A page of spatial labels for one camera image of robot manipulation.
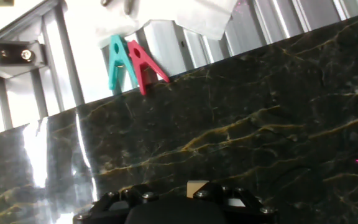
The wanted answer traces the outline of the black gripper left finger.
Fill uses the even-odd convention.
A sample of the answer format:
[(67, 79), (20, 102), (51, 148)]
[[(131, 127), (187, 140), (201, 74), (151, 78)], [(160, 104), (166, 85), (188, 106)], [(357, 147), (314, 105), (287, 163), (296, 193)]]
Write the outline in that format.
[(109, 213), (129, 213), (138, 205), (158, 199), (159, 194), (148, 185), (135, 185), (128, 189), (105, 193), (97, 202), (93, 203), (89, 214), (91, 217), (97, 217)]

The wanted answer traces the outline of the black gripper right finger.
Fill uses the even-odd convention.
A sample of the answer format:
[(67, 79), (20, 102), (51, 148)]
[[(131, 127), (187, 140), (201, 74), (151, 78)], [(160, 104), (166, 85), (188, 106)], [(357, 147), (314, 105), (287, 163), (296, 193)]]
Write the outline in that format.
[(259, 197), (242, 187), (229, 187), (207, 182), (193, 193), (194, 199), (214, 202), (222, 209), (230, 212), (252, 215), (274, 215), (273, 207), (265, 206)]

